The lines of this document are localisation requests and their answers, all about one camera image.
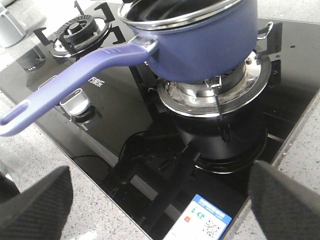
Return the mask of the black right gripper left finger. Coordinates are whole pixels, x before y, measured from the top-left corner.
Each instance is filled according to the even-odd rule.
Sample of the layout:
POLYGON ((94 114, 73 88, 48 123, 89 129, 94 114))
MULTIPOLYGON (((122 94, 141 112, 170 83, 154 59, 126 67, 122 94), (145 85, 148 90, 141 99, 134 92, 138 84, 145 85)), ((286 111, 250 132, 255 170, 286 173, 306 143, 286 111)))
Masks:
POLYGON ((2 240, 59 240, 73 203, 70 168, 60 166, 23 192, 6 182, 0 194, 2 240))

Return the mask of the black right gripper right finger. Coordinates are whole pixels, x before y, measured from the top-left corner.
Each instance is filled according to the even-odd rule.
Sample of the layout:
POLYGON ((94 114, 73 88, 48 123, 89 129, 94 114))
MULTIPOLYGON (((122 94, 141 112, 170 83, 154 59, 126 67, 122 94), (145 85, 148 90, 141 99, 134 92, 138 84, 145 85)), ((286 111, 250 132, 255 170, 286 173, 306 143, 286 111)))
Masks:
POLYGON ((252 212, 268 240, 318 240, 320 196, 265 161, 250 169, 252 212))

